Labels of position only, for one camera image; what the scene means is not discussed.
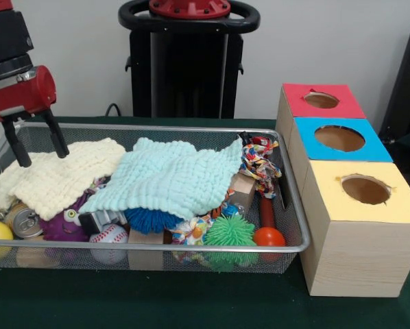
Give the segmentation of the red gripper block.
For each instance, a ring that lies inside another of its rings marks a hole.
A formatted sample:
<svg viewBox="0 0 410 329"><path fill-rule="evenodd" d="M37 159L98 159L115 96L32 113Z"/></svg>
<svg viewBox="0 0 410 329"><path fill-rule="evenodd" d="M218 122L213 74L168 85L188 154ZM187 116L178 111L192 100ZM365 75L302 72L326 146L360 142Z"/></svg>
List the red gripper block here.
<svg viewBox="0 0 410 329"><path fill-rule="evenodd" d="M29 167L31 159L16 135L14 122L31 116L11 116L16 113L40 115L49 127L51 141L59 158L66 158L69 149L50 107L57 100L56 85L49 69L43 65L0 80L0 122L5 137L21 167Z"/></svg>

